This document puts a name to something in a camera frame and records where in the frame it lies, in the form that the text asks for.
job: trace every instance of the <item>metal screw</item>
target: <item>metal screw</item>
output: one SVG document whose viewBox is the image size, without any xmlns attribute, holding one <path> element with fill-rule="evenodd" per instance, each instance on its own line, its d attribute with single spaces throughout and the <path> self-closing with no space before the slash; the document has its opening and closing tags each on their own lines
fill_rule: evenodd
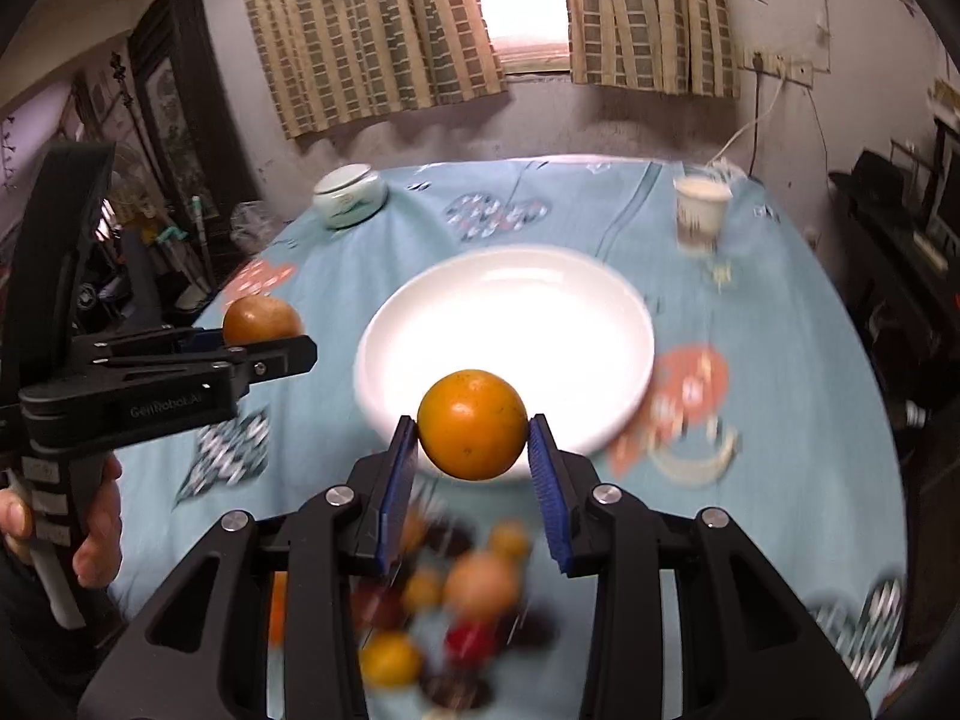
<svg viewBox="0 0 960 720">
<path fill-rule="evenodd" d="M 246 512 L 227 512 L 220 518 L 220 526 L 228 533 L 236 533 L 246 528 L 250 518 Z"/>
<path fill-rule="evenodd" d="M 593 499 L 604 506 L 616 503 L 623 497 L 623 493 L 617 485 L 597 485 L 593 488 Z"/>
<path fill-rule="evenodd" d="M 730 515 L 723 509 L 705 509 L 700 517 L 707 523 L 707 528 L 726 528 L 730 525 Z"/>
<path fill-rule="evenodd" d="M 353 490 L 346 485 L 340 485 L 327 490 L 325 497 L 330 506 L 345 506 L 353 500 Z"/>
</svg>

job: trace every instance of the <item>white label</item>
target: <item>white label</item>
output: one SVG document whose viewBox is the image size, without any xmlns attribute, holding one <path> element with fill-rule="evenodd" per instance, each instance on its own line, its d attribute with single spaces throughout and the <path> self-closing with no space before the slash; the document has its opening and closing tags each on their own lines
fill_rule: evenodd
<svg viewBox="0 0 960 720">
<path fill-rule="evenodd" d="M 70 546 L 70 529 L 65 525 L 55 525 L 42 517 L 37 517 L 34 530 L 41 541 L 50 541 L 61 547 Z"/>
<path fill-rule="evenodd" d="M 44 493 L 42 490 L 34 490 L 31 498 L 35 512 L 40 512 L 41 514 L 59 514 L 62 517 L 66 517 L 66 495 Z"/>
<path fill-rule="evenodd" d="M 23 476 L 31 482 L 59 485 L 59 466 L 49 460 L 23 458 Z"/>
</svg>

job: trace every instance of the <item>jar lid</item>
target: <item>jar lid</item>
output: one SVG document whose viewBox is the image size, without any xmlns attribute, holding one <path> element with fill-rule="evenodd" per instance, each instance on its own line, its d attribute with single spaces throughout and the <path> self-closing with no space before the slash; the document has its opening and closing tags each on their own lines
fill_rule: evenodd
<svg viewBox="0 0 960 720">
<path fill-rule="evenodd" d="M 327 175 L 317 182 L 317 185 L 313 188 L 313 194 L 327 194 L 330 193 L 330 191 L 337 191 L 348 187 L 350 184 L 355 184 L 372 169 L 370 165 L 361 164 L 338 167 L 337 170 L 328 172 Z"/>
</svg>

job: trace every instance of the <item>curtain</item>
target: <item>curtain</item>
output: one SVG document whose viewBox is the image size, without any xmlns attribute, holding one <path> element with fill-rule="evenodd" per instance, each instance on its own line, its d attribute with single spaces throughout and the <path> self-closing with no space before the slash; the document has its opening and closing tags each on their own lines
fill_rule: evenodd
<svg viewBox="0 0 960 720">
<path fill-rule="evenodd" d="M 726 0 L 568 0 L 575 83 L 739 94 Z"/>
<path fill-rule="evenodd" d="M 504 90 L 479 0 L 245 0 L 288 138 Z"/>
</svg>

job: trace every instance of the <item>white plate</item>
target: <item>white plate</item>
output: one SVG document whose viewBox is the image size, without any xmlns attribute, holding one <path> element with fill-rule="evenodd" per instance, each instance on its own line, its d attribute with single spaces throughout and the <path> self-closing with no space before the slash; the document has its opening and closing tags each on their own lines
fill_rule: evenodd
<svg viewBox="0 0 960 720">
<path fill-rule="evenodd" d="M 435 381 L 465 368 L 510 382 L 560 449 L 589 454 L 630 418 L 650 381 L 654 330 L 637 291 L 564 248 L 492 247 L 440 263 L 371 319 L 353 366 L 357 402 L 390 440 Z M 434 466 L 421 450 L 421 465 Z M 526 450 L 505 477 L 529 477 Z"/>
</svg>

